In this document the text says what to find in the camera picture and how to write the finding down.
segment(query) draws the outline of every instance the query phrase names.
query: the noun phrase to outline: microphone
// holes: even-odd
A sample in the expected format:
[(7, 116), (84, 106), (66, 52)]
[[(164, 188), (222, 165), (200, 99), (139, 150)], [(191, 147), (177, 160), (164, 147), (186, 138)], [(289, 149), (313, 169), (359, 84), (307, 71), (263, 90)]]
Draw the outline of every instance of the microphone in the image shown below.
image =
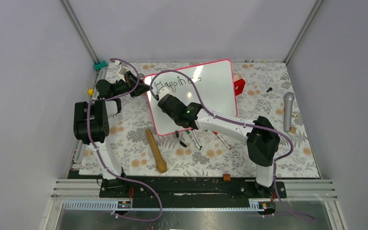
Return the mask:
[(284, 132), (289, 132), (291, 129), (291, 116), (293, 111), (294, 94), (287, 92), (284, 94)]

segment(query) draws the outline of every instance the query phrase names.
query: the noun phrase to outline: table surface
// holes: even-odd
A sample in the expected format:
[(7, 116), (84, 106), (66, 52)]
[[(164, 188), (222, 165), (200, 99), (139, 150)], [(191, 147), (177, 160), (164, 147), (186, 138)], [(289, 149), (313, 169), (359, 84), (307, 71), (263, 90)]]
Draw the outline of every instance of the table surface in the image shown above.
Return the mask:
[[(132, 63), (145, 75), (165, 69), (177, 69), (198, 63)], [(255, 120), (259, 115), (265, 116), (277, 130), (283, 130), (283, 95), (293, 92), (288, 71), (284, 63), (233, 63), (233, 74), (241, 76), (246, 85), (242, 94), (236, 97), (238, 117)], [(114, 82), (117, 77), (107, 74), (107, 80)], [(155, 139), (160, 152), (167, 162), (168, 171), (159, 173), (149, 144), (146, 139), (147, 128), (154, 132), (148, 101), (145, 95), (137, 98), (130, 96), (122, 99), (122, 112), (109, 119), (110, 145), (114, 154), (120, 159), (127, 175), (147, 176), (222, 176), (254, 177), (256, 166), (244, 152), (244, 146), (236, 139), (222, 137), (232, 147), (227, 149), (212, 133), (196, 131), (202, 149), (196, 149), (190, 137), (183, 133), (188, 147), (179, 144), (174, 134)], [(296, 101), (293, 103), (292, 126), (297, 128), (295, 134), (288, 133), (292, 139), (294, 152), (277, 162), (278, 177), (318, 178), (318, 170), (312, 155), (310, 143), (304, 127), (302, 115)], [(281, 139), (276, 157), (289, 151), (289, 144)], [(85, 150), (81, 162), (81, 175), (98, 175), (101, 169), (94, 154)]]

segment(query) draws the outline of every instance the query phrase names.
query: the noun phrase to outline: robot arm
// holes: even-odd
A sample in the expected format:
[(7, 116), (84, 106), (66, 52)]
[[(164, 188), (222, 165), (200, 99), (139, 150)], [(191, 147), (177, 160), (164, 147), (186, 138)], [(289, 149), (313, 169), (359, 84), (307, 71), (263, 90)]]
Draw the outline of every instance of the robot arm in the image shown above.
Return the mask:
[(121, 112), (122, 105), (119, 98), (111, 100), (117, 95), (129, 92), (137, 81), (138, 86), (130, 93), (131, 97), (137, 97), (149, 90), (149, 86), (143, 83), (143, 80), (135, 77), (130, 71), (126, 71), (127, 67), (119, 65), (119, 75), (123, 75), (121, 79), (115, 83), (110, 83), (107, 80), (97, 81), (95, 87), (98, 92), (98, 100), (95, 100), (90, 108), (90, 134), (92, 144), (88, 138), (87, 129), (87, 102), (75, 103), (74, 107), (74, 135), (78, 140), (81, 140), (92, 152), (96, 152), (94, 145), (97, 146), (101, 155), (94, 154), (97, 161), (100, 163), (104, 179), (114, 179), (107, 169), (116, 175), (122, 174), (122, 167), (116, 158), (114, 151), (110, 146), (110, 141), (107, 141), (109, 135), (108, 118)]
[[(163, 87), (157, 92), (160, 100), (158, 106), (173, 121), (184, 128), (194, 128), (201, 130), (215, 131), (242, 142), (247, 147), (249, 159), (256, 164), (256, 182), (265, 187), (270, 187), (273, 183), (273, 157), (278, 150), (280, 137), (278, 134), (266, 130), (251, 128), (245, 125), (240, 126), (220, 119), (216, 119), (208, 114), (198, 103), (185, 105), (171, 92)], [(214, 112), (229, 120), (238, 121), (244, 124), (255, 123), (273, 129), (267, 118), (259, 116), (257, 120), (243, 120)]]

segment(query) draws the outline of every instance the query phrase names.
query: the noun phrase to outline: white wall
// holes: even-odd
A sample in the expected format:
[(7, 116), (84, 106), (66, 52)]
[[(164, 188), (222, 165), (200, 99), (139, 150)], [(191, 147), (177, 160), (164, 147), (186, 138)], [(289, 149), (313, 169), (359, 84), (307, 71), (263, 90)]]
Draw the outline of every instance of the white wall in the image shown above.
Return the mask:
[(0, 230), (38, 228), (93, 77), (58, 0), (0, 0)]
[(349, 229), (368, 229), (368, 1), (325, 1), (289, 72)]
[(282, 61), (315, 0), (69, 0), (98, 56)]

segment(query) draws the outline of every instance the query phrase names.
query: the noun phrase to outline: red object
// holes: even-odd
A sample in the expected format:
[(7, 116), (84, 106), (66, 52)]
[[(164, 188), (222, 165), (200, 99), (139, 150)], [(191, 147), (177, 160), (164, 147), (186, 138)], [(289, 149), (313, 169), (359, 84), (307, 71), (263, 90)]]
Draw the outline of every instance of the red object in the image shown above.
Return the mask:
[(223, 181), (230, 181), (230, 174), (223, 174)]
[(246, 82), (242, 78), (233, 83), (233, 87), (235, 90), (235, 96), (238, 96), (239, 94), (243, 92), (243, 88), (245, 88), (245, 84)]

